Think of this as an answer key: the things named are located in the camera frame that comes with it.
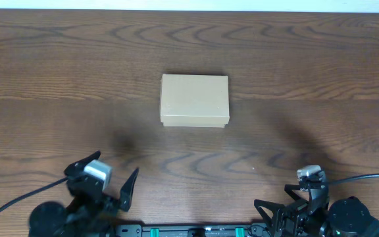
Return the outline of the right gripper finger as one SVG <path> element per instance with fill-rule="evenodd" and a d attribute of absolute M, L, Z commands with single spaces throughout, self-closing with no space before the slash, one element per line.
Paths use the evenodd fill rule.
<path fill-rule="evenodd" d="M 286 184 L 284 186 L 284 191 L 294 201 L 306 200 L 305 197 L 302 197 L 302 196 L 299 195 L 299 192 L 302 192 L 302 193 L 306 194 L 307 193 L 307 189 L 304 189 L 304 187 L 302 187 L 300 185 Z"/>
<path fill-rule="evenodd" d="M 256 199 L 254 207 L 266 224 L 270 236 L 284 237 L 286 235 L 285 205 Z"/>

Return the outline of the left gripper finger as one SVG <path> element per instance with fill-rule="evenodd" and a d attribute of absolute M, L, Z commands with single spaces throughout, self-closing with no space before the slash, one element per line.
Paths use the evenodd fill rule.
<path fill-rule="evenodd" d="M 128 212 L 131 208 L 138 173 L 139 168 L 136 168 L 120 189 L 119 209 L 122 211 Z"/>
<path fill-rule="evenodd" d="M 100 155 L 101 152 L 96 151 L 84 159 L 69 164 L 69 166 L 67 166 L 67 168 L 64 170 L 65 176 L 80 176 L 84 171 L 85 166 L 91 163 L 93 160 L 98 160 Z"/>

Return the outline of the cardboard box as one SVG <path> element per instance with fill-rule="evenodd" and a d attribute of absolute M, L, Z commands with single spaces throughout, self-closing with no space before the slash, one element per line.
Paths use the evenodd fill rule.
<path fill-rule="evenodd" d="M 224 128 L 230 121 L 228 77 L 163 74 L 160 120 L 165 127 Z"/>

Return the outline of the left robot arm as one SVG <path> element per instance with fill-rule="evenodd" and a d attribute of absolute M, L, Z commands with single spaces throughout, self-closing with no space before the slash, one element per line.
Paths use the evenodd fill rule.
<path fill-rule="evenodd" d="M 73 197 L 68 206 L 56 201 L 38 205 L 30 214 L 30 236 L 118 236 L 113 219 L 129 211 L 139 174 L 136 168 L 120 189 L 120 196 L 105 193 L 112 167 L 99 160 L 100 151 L 69 164 L 64 170 Z"/>

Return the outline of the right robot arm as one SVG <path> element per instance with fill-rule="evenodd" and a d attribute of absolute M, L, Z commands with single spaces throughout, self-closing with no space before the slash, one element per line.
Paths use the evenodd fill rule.
<path fill-rule="evenodd" d="M 271 236 L 379 237 L 379 220 L 357 197 L 330 205 L 328 184 L 322 178 L 304 176 L 298 181 L 285 185 L 294 200 L 289 205 L 254 201 Z"/>

